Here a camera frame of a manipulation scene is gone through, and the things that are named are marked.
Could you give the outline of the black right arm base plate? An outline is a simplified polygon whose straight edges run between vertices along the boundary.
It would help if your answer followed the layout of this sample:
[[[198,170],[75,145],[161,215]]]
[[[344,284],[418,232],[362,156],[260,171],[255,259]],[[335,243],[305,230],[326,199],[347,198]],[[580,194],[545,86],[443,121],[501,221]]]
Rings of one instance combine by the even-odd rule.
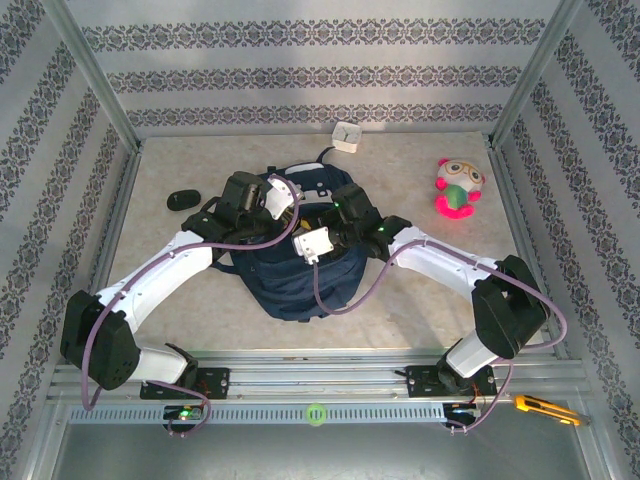
[[[410,398],[476,397],[497,393],[495,375],[491,366],[484,366],[469,378],[464,378],[449,367],[436,365],[409,365],[395,370],[404,379]]]

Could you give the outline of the aluminium mounting rail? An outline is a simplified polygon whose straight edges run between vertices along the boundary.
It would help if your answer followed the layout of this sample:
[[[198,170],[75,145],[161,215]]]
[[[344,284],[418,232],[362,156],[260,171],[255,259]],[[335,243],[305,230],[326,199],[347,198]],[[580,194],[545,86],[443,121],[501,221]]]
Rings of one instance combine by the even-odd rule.
[[[195,351],[204,367],[230,370],[230,402],[386,401],[408,398],[399,372],[434,364],[441,353],[425,349],[275,349]],[[528,394],[548,400],[589,398],[593,390],[580,360],[524,353],[513,361],[505,398]]]

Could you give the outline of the circuit board with green light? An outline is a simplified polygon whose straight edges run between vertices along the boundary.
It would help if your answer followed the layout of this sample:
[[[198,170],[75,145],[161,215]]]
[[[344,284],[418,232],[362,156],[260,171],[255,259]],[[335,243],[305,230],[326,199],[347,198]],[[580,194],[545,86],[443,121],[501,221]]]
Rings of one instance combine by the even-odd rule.
[[[204,416],[201,405],[171,405],[163,412],[164,421],[200,421]]]

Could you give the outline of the navy blue backpack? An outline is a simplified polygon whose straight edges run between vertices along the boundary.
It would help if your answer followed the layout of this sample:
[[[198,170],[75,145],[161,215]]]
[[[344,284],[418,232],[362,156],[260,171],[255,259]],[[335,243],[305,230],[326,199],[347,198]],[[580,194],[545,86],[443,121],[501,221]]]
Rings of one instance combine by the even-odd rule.
[[[348,172],[321,161],[272,167],[262,177],[268,178],[272,173],[303,192],[299,217],[308,221],[308,230],[319,227],[321,215],[334,208],[333,192],[353,182]],[[269,316],[307,322],[327,315],[314,296],[313,267],[296,254],[291,237],[266,249],[233,251],[230,256],[230,265],[217,262],[213,267],[239,277]],[[356,294],[366,264],[367,255],[358,247],[335,248],[320,257],[319,294],[325,306],[337,310],[347,305]]]

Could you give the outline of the aluminium table side rail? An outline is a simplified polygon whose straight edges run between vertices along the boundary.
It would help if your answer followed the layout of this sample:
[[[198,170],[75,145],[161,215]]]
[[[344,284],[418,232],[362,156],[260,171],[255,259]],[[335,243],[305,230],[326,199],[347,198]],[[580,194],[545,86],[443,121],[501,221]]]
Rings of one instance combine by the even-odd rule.
[[[143,149],[144,144],[141,143],[123,163],[121,174],[113,188],[113,196],[106,212],[103,229],[98,238],[98,243],[96,244],[87,283],[74,292],[67,302],[60,341],[60,353],[63,357],[62,361],[66,365],[73,365],[78,368],[78,365],[74,361],[74,357],[79,356],[79,348],[75,346],[73,342],[75,334],[68,326],[68,320],[70,319],[70,316],[68,315],[69,306],[72,304],[73,297],[80,291],[84,291],[88,294],[95,294],[98,290],[108,285],[109,275],[112,270],[118,241],[122,232],[126,211],[131,198]]]
[[[504,156],[500,150],[496,150],[491,147],[488,148],[487,153],[495,183],[505,209],[516,251],[529,266],[540,292],[551,300],[552,295],[546,288],[543,272],[539,266],[539,262],[537,261],[534,245],[527,230],[526,215],[521,207],[517,188],[514,186],[511,175],[509,174]],[[551,311],[550,317],[541,328],[540,335],[545,342],[555,342],[555,344],[545,348],[536,347],[534,352],[550,353],[553,351],[554,355],[559,359],[565,360],[570,358],[570,353],[566,348],[564,340],[566,334],[563,333],[562,323],[558,320],[554,311]]]

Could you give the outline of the black oval case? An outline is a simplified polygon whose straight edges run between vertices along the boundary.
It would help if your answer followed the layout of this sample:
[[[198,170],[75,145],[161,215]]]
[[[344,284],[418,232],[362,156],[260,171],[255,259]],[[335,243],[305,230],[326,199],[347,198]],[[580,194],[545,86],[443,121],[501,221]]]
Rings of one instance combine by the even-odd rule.
[[[198,206],[201,203],[201,194],[196,189],[184,189],[172,192],[166,200],[166,206],[170,211],[179,212]]]

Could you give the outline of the small white cube clock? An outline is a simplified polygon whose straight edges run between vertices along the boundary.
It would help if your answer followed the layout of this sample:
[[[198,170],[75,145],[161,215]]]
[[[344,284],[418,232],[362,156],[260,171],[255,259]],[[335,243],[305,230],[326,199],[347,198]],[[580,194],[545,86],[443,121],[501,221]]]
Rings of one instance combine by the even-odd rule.
[[[362,128],[354,123],[338,121],[331,134],[332,146],[341,152],[354,154],[362,137]]]

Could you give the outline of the yellow utility knife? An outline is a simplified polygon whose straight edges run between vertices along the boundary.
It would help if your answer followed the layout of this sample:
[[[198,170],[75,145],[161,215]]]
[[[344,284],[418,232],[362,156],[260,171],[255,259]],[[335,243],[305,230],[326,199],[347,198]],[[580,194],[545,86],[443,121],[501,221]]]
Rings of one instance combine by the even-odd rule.
[[[551,418],[556,422],[574,427],[586,426],[590,419],[574,410],[529,395],[517,395],[513,399],[514,406],[528,413],[535,413]]]

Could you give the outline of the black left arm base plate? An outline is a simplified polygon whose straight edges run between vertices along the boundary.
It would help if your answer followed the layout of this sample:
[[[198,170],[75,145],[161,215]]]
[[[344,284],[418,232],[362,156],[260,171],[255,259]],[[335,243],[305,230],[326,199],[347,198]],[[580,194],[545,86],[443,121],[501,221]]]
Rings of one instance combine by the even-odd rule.
[[[197,368],[184,374],[178,386],[197,392],[212,400],[227,398],[230,370],[228,368]],[[143,383],[140,388],[140,398],[143,400],[183,400],[198,397],[175,389],[160,386],[158,383]]]

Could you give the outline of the aluminium frame post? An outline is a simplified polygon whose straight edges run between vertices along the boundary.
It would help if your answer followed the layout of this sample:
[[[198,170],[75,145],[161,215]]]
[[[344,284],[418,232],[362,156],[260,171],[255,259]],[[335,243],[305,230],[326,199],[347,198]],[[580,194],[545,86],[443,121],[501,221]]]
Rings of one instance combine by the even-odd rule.
[[[67,45],[88,85],[94,91],[119,137],[130,151],[141,144],[106,74],[99,65],[82,29],[74,19],[66,0],[40,0],[46,14]]]
[[[505,141],[583,3],[584,0],[559,0],[494,129],[487,136],[491,148],[495,149]]]

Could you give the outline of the pink and white plush toy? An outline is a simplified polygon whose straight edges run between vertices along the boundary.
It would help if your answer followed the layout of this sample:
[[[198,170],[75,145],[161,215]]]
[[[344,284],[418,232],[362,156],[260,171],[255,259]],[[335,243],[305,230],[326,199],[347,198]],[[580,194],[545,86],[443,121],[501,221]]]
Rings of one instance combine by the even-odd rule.
[[[469,161],[441,158],[435,187],[436,211],[452,220],[470,218],[475,213],[474,203],[482,197],[486,178],[478,167]]]

